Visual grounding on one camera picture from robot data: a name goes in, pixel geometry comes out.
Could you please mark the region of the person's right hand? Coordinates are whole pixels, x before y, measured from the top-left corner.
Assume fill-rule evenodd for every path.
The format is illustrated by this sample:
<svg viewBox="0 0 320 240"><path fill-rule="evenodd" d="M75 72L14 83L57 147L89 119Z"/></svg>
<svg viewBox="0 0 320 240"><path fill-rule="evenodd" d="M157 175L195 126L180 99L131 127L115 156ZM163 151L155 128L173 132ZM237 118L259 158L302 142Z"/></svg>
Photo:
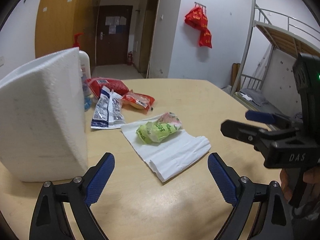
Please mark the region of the person's right hand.
<svg viewBox="0 0 320 240"><path fill-rule="evenodd" d="M280 172L281 189L286 200L292 198L292 190L289 188L289 176L285 169ZM314 186L311 195L313 197L319 196L319 182L320 182L320 170L319 167L314 167L304 173L303 181L307 184L312 184Z"/></svg>

